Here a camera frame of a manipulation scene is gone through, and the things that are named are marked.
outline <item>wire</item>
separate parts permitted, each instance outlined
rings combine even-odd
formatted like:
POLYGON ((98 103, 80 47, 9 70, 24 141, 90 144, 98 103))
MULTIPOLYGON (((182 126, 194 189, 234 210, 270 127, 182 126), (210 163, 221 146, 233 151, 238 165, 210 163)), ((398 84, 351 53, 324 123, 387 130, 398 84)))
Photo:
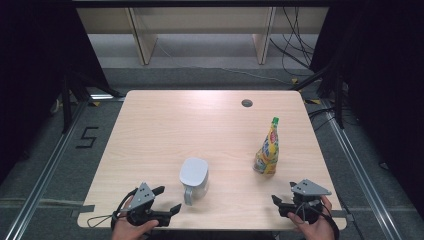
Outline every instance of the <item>wire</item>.
MULTIPOLYGON (((177 62, 175 61, 174 57, 173 57, 171 54, 169 54, 167 51, 165 51, 165 50, 162 48, 162 46, 161 46, 159 43, 156 43, 156 44, 157 44, 157 46, 158 46, 158 47, 162 50, 162 52, 164 52, 164 53, 165 53, 168 57, 170 57, 170 58, 171 58, 172 62, 173 62, 175 65, 177 65, 177 66, 179 66, 179 67, 181 67, 181 68, 200 68, 200 69, 207 69, 207 68, 205 68, 205 67, 199 67, 199 66, 183 66, 183 65, 180 65, 179 63, 177 63, 177 62)), ((259 75, 251 74, 251 73, 248 73, 248 72, 242 72, 242 71, 231 70, 231 69, 228 69, 228 68, 218 68, 218 69, 223 70, 223 71, 227 71, 227 72, 231 72, 231 73, 245 74, 245 75, 248 75, 248 76, 251 76, 251 77, 260 78, 260 79, 275 80, 275 81, 278 81, 278 82, 281 82, 281 83, 284 83, 284 84, 287 84, 287 85, 292 85, 292 83, 289 83, 289 82, 287 82, 287 81, 284 81, 284 80, 281 80, 281 79, 278 79, 278 78, 264 77, 264 76, 259 76, 259 75)))
POLYGON ((310 55, 310 54, 313 54, 313 53, 308 52, 304 46, 308 47, 308 48, 309 48, 309 49, 311 49, 312 51, 313 51, 314 49, 313 49, 311 46, 309 46, 308 44, 306 44, 306 43, 302 40, 302 38, 300 37, 300 27, 299 27, 299 21, 298 21, 298 17, 299 17, 299 8, 298 8, 298 7, 295 7, 294 9, 295 9, 295 22, 294 22, 294 24, 292 24, 292 21, 290 20, 290 18, 289 18, 289 16, 288 16, 288 14, 287 14, 287 12, 286 12, 285 7, 283 7, 284 14, 285 14, 286 19, 287 19, 287 21, 289 22, 290 28, 291 28, 291 30, 292 30, 292 31, 291 31, 291 33, 290 33, 290 38, 289 38, 288 40, 286 39, 286 37, 285 37, 285 36, 284 36, 284 34, 283 34, 283 38, 284 38, 284 40, 286 40, 286 42, 287 42, 286 47, 285 47, 285 50, 286 50, 286 49, 287 49, 287 47, 290 45, 290 46, 292 46, 294 49, 301 51, 301 52, 302 52, 302 54, 303 54, 303 56, 304 56, 304 58, 305 58, 305 60, 306 60, 306 62, 307 62, 307 64, 308 64, 308 65, 310 65, 310 61, 311 61, 312 59, 311 59, 311 57, 310 57, 309 55, 310 55), (297 48, 297 47, 294 47, 294 46, 290 43, 290 41, 291 41, 291 39, 292 39, 293 35, 297 38, 297 40, 298 40, 298 42, 299 42, 299 44, 300 44, 301 49, 299 49, 299 48, 297 48))
POLYGON ((302 65, 303 67, 309 69, 309 66, 306 65, 305 63, 303 63, 302 61, 300 61, 299 59, 297 59, 295 56, 291 55, 290 53, 288 53, 287 51, 285 51, 284 49, 280 48, 273 40, 272 38, 269 39, 271 41, 271 43, 278 49, 280 50, 280 52, 282 52, 283 54, 289 56, 291 59, 295 60, 297 63, 299 63, 300 65, 302 65))
POLYGON ((314 129, 314 132, 318 131, 322 126, 324 126, 326 123, 330 122, 331 120, 333 120, 334 117, 328 119, 327 121, 323 122, 321 125, 319 125, 317 128, 314 129))
POLYGON ((343 199, 340 197, 340 195, 339 195, 339 193, 338 193, 338 192, 336 192, 336 195, 337 195, 337 198, 339 199, 339 202, 340 202, 340 203, 342 204, 342 206, 345 208, 346 213, 347 213, 348 215, 351 215, 351 216, 352 216, 352 218, 353 218, 353 225, 355 226, 356 231, 357 231, 357 232, 358 232, 358 234, 359 234, 359 237, 360 237, 362 240, 364 240, 364 239, 365 239, 365 238, 364 238, 364 235, 362 234, 361 229, 359 229, 359 226, 358 226, 358 224, 356 223, 355 216, 353 215, 353 213, 351 213, 351 212, 350 212, 349 208, 347 207, 347 205, 346 205, 346 203, 343 201, 343 199))
POLYGON ((109 218, 111 218, 111 217, 112 217, 112 215, 104 215, 104 216, 92 217, 92 218, 87 219, 87 225, 88 225, 88 227, 90 227, 90 228, 95 228, 95 227, 99 226, 102 222, 104 222, 104 221, 108 220, 108 219, 109 219, 109 218), (94 219, 98 219, 98 218, 104 218, 104 219, 103 219, 102 221, 98 222, 98 223, 97 223, 97 224, 95 224, 95 225, 91 225, 91 224, 90 224, 90 221, 92 221, 92 220, 94 220, 94 219))

